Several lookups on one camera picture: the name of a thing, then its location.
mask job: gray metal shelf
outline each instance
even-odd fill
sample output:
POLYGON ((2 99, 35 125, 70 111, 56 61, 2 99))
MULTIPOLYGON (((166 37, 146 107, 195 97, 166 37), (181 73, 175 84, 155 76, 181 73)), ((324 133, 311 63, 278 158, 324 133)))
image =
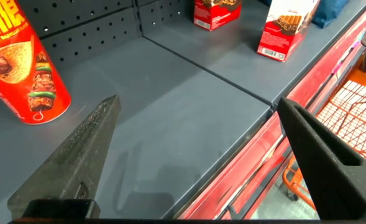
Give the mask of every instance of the gray metal shelf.
POLYGON ((242 15, 238 21, 212 32, 195 26, 192 19, 180 19, 144 33, 144 36, 274 105, 298 83, 364 10, 366 0, 350 1, 339 18, 327 28, 319 29, 311 25, 305 40, 285 63, 256 53, 268 7, 254 0, 243 3, 242 15))
POLYGON ((105 97, 121 97, 97 192, 104 218, 170 217, 266 119, 269 106, 146 39, 60 70, 72 95, 51 123, 0 101, 0 223, 9 196, 105 97))

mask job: wafer image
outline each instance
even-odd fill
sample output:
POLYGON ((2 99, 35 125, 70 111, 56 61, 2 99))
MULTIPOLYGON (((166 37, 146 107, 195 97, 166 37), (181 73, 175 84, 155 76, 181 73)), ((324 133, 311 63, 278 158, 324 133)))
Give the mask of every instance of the wafer image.
POLYGON ((274 23, 281 28, 285 35, 295 35, 301 24, 302 16, 282 15, 274 23))
POLYGON ((33 40, 0 48, 0 79, 6 83, 25 80, 32 66, 33 40))
POLYGON ((242 0, 222 0, 220 7, 226 7, 229 12, 232 12, 235 11, 240 4, 242 4, 242 0))

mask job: snack can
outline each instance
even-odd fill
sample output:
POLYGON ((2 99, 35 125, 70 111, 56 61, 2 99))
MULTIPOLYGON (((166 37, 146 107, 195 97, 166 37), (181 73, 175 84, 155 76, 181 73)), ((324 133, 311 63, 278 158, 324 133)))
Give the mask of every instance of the snack can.
POLYGON ((71 97, 16 0, 0 0, 0 98, 26 124, 63 114, 71 97))

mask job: shopping cart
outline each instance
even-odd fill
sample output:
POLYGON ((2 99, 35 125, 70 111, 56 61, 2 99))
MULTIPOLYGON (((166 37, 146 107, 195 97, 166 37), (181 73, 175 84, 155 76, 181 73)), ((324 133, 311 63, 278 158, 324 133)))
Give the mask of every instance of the shopping cart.
MULTIPOLYGON (((366 46, 366 35, 362 43, 366 46)), ((366 52, 316 117, 366 159, 366 52)), ((301 198, 315 209, 295 157, 283 173, 283 182, 291 200, 301 198)))

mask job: red product box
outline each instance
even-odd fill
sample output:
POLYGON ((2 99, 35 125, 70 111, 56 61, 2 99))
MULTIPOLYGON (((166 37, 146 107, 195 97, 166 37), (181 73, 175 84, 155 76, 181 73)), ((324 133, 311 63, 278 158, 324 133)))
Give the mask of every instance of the red product box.
POLYGON ((234 19, 242 10, 242 0, 195 0, 194 23, 212 31, 234 19))
POLYGON ((286 61, 305 38, 320 0, 273 0, 257 53, 286 61))

